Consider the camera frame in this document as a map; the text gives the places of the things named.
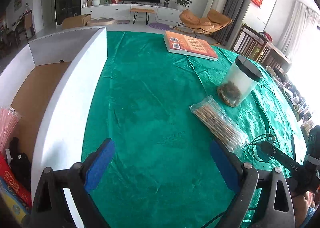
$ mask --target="black lid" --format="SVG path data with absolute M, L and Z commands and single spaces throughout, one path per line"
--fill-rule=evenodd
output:
M 239 69 L 248 77 L 253 79 L 254 81 L 260 81 L 263 78 L 263 75 L 259 68 L 253 64 L 249 59 L 238 55 L 235 59 L 235 64 L 239 67 Z

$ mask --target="green tablecloth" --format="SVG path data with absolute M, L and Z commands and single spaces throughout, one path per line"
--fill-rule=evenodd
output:
M 296 150 L 305 148 L 292 110 L 263 69 L 262 82 L 238 107 L 218 98 L 216 88 L 235 53 L 214 47 L 216 62 L 172 54 L 163 35 L 150 33 L 108 32 L 107 42 L 108 59 L 92 100 L 82 159 L 105 138 L 115 141 L 116 154 L 91 193 L 111 227 L 199 228 L 226 210 L 234 193 L 209 154 L 214 136 L 188 108 L 209 95 L 250 141 L 273 128 L 286 154 L 292 155 L 293 133 L 299 139 Z M 248 147 L 240 159 L 258 169 L 279 166 L 274 160 L 256 162 Z M 257 192 L 253 207 L 258 197 Z

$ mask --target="brown jar contents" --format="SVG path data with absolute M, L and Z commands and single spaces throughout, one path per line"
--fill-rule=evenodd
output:
M 223 102 L 230 107 L 236 107 L 240 103 L 241 92 L 231 81 L 218 86 L 217 93 Z

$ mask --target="blue gripper pad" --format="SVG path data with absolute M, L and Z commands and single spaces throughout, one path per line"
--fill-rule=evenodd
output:
M 210 154 L 227 187 L 238 193 L 240 191 L 238 173 L 216 141 L 212 141 L 210 145 Z
M 97 188 L 104 171 L 115 154 L 114 141 L 109 138 L 106 139 L 96 152 L 98 155 L 96 155 L 95 160 L 85 174 L 84 189 L 88 193 Z

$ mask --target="white vase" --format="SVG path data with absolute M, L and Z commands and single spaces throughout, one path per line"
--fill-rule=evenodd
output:
M 186 10 L 186 9 L 188 9 L 188 8 L 185 7 L 184 5 L 178 5 L 178 4 L 177 4 L 177 9 L 180 10 L 180 11 L 183 11 L 183 10 Z
M 100 5 L 100 0 L 92 0 L 92 5 Z

